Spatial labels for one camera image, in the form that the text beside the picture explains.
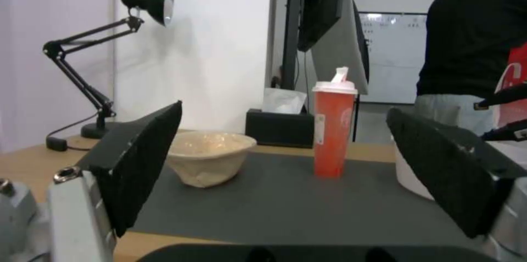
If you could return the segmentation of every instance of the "lamp base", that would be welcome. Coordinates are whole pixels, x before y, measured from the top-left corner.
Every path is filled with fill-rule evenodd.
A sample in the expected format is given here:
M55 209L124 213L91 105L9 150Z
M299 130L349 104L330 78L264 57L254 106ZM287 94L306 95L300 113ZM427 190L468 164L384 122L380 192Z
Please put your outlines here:
M98 140L118 124L118 122L106 122L104 128L98 128L96 123L86 124L81 128L81 136Z

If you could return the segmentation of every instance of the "plastic cup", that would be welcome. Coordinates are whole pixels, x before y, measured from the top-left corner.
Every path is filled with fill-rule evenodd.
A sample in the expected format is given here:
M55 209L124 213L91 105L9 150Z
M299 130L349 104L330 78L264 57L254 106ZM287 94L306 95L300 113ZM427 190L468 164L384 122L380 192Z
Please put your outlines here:
M352 82L317 82L315 92L315 174L342 174L357 90Z

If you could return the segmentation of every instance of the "black tissue box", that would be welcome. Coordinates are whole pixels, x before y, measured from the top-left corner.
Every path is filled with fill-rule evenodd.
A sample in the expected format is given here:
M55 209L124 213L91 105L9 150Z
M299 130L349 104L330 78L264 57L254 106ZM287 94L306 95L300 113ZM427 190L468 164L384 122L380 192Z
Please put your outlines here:
M275 114L254 108L248 110L245 135L258 145L313 147L315 118L311 114Z

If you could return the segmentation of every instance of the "label on cup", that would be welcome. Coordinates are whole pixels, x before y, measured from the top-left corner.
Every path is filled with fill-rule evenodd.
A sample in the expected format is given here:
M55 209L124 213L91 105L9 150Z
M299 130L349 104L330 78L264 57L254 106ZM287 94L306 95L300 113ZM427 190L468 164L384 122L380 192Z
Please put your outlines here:
M326 127L326 115L315 115L315 143L324 144L324 128Z

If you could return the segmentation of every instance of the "beige bowl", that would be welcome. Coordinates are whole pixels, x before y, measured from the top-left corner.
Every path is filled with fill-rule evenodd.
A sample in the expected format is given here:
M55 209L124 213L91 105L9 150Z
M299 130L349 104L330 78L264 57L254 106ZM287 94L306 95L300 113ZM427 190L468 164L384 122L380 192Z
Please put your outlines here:
M193 131L178 133L166 164L183 183L211 187L230 180L240 170L256 140L241 134Z

